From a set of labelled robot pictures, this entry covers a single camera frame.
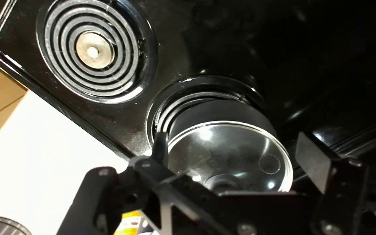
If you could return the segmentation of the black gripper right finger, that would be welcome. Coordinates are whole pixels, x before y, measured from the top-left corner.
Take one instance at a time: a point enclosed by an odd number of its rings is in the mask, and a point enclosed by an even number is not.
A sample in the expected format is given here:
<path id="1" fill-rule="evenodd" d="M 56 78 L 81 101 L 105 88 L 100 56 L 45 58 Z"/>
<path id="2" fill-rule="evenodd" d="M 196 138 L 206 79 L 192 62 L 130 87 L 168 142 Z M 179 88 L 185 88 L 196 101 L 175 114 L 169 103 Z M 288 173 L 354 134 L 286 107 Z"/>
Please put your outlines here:
<path id="1" fill-rule="evenodd" d="M 338 156 L 303 131 L 297 134 L 295 160 L 321 193 L 310 218 L 312 232 L 357 235 L 368 167 L 355 158 Z"/>

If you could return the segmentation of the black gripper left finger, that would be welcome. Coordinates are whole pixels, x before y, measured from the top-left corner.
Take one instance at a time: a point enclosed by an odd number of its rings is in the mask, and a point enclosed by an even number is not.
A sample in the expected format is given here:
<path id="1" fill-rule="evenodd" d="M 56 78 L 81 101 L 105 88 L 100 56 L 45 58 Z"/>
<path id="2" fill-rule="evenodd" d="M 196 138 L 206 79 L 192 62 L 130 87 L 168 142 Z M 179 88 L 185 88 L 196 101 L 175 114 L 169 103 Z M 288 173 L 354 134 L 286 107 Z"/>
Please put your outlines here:
<path id="1" fill-rule="evenodd" d="M 113 235 L 130 211 L 139 211 L 164 235 L 222 235 L 216 195 L 171 172 L 160 163 L 167 155 L 166 135 L 159 134 L 152 154 L 132 158 L 122 172 L 88 169 L 56 235 Z"/>

